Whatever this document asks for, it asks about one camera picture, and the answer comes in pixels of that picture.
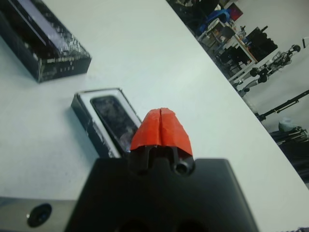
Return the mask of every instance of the metal surface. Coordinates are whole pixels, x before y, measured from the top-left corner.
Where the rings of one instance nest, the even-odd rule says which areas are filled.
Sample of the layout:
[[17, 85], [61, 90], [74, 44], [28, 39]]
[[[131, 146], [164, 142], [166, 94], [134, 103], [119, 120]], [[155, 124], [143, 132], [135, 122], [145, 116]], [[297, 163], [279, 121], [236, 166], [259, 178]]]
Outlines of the metal surface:
[[[31, 228], [27, 221], [31, 211], [42, 204], [50, 204], [49, 219]], [[62, 232], [72, 214], [76, 201], [31, 200], [0, 198], [0, 232]]]

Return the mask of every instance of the table surface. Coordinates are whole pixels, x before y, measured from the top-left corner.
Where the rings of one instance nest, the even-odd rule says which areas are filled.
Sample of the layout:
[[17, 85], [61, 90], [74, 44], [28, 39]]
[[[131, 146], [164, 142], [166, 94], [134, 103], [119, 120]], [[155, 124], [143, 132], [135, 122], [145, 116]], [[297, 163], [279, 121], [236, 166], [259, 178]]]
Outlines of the table surface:
[[195, 158], [230, 161], [261, 231], [309, 226], [309, 191], [165, 0], [45, 0], [93, 56], [38, 84], [0, 38], [0, 196], [76, 199], [97, 158], [75, 92], [121, 87], [143, 118], [169, 107]]

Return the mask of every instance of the screw hole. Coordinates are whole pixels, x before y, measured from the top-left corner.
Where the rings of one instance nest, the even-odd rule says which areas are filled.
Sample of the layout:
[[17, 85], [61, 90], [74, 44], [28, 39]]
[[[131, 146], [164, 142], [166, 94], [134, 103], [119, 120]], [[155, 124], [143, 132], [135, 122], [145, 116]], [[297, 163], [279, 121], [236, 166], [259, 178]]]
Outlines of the screw hole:
[[50, 204], [42, 204], [35, 207], [28, 216], [27, 223], [30, 227], [39, 227], [44, 224], [52, 213]]
[[189, 168], [186, 163], [178, 163], [175, 166], [175, 172], [179, 175], [186, 175], [189, 172]]

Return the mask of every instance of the white wall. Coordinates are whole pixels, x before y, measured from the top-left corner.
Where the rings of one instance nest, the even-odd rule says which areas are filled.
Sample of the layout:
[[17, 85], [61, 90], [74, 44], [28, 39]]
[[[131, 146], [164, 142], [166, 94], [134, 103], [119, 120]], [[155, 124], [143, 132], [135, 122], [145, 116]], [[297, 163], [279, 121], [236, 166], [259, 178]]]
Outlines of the white wall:
[[[246, 25], [247, 33], [256, 27], [269, 26], [265, 32], [278, 49], [266, 59], [278, 50], [286, 51], [293, 44], [302, 48], [292, 58], [292, 64], [272, 75], [266, 83], [253, 87], [246, 95], [261, 114], [309, 89], [309, 40], [308, 48], [302, 46], [302, 38], [309, 36], [309, 0], [238, 0], [236, 4], [244, 12], [237, 25]], [[268, 116], [263, 124], [268, 131], [275, 131], [284, 116], [309, 129], [309, 95], [280, 114]]]

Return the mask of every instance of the black screw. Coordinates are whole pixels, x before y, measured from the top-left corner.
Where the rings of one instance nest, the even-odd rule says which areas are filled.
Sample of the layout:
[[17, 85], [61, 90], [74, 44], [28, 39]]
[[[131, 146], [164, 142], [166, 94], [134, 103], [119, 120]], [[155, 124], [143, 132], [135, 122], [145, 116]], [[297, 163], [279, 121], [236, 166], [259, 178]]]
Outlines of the black screw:
[[42, 204], [35, 207], [28, 216], [27, 223], [30, 227], [38, 227], [44, 224], [52, 213], [50, 204]]

